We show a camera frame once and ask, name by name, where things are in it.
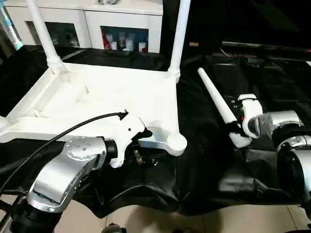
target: black plastic sheet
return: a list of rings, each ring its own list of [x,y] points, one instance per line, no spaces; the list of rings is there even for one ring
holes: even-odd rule
[[[165,71],[168,62],[158,54],[112,53],[93,49],[58,49],[64,62]],[[41,47],[24,46],[0,66],[0,114],[7,115],[47,69]],[[254,93],[264,111],[295,110],[309,127],[311,67],[305,62],[227,57],[193,57],[183,61],[177,84],[180,132],[188,146],[179,157],[156,149],[139,149],[139,166],[129,151],[122,167],[105,164],[83,182],[75,200],[104,217],[126,205],[197,215],[229,205],[294,204],[280,189],[276,153],[267,138],[235,149],[226,126],[198,73],[205,68],[229,106],[239,94]],[[239,117],[239,111],[233,109]],[[0,184],[22,159],[44,141],[16,139],[0,145]],[[9,182],[6,193],[24,195],[34,178],[63,143],[54,143],[29,162]]]

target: white plastic rod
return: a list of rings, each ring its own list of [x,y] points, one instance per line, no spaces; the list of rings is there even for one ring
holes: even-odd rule
[[[176,77],[176,83],[179,81],[180,77],[180,61],[183,53],[190,3],[191,0],[181,0],[179,6],[171,65],[169,68],[170,74]]]
[[[221,94],[218,92],[217,88],[215,87],[209,76],[202,68],[199,68],[198,72],[224,122],[227,124],[236,121],[237,118],[234,116],[233,112],[231,111]],[[238,148],[246,147],[252,142],[252,139],[250,137],[243,137],[239,133],[229,133],[229,137],[231,138],[233,144]]]
[[[198,72],[210,96],[212,97],[220,115],[224,119],[224,122],[227,124],[231,123],[232,121],[236,121],[237,118],[234,116],[233,112],[223,99],[222,95],[218,92],[217,88],[215,87],[209,76],[202,68],[199,68]]]
[[[35,29],[40,38],[42,47],[47,56],[48,66],[51,68],[52,72],[57,72],[60,66],[63,66],[63,62],[57,55],[51,37],[49,35],[47,26],[40,14],[39,8],[35,0],[26,0],[28,4],[28,9],[34,19]]]

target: white cabinet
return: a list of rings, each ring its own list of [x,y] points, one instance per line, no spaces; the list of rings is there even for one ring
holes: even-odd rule
[[[40,44],[28,8],[7,6],[6,9],[23,43]],[[40,8],[40,11],[54,44],[91,47],[84,11],[52,8]]]
[[[134,46],[145,42],[148,52],[159,52],[163,0],[119,0],[115,5],[99,5],[98,0],[36,0],[55,45],[70,46],[77,40],[82,48],[104,49],[103,33],[135,35]],[[26,45],[40,41],[25,0],[8,0],[7,11]]]
[[[118,33],[125,32],[126,36],[134,33],[136,46],[144,41],[148,52],[160,51],[162,16],[86,11],[86,21],[95,49],[104,49],[102,32],[106,30],[116,42]]]

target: silver metal joint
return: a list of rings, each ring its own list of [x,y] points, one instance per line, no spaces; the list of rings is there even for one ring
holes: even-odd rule
[[[107,148],[102,138],[75,137],[47,163],[30,188],[27,201],[34,208],[60,213],[69,205],[82,178],[100,169]]]

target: white floor tile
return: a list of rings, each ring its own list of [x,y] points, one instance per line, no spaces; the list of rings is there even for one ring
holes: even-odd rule
[[[63,213],[55,233],[101,233],[106,224],[106,218],[97,218],[84,205],[71,201]]]
[[[206,233],[285,233],[296,230],[286,205],[240,205],[204,215]]]
[[[171,233],[174,229],[193,228],[204,233],[203,217],[185,217],[137,205],[116,210],[107,217],[107,225],[119,224],[128,233]]]
[[[311,223],[304,209],[297,205],[288,205],[288,209],[292,215],[298,230],[309,230],[308,224]]]

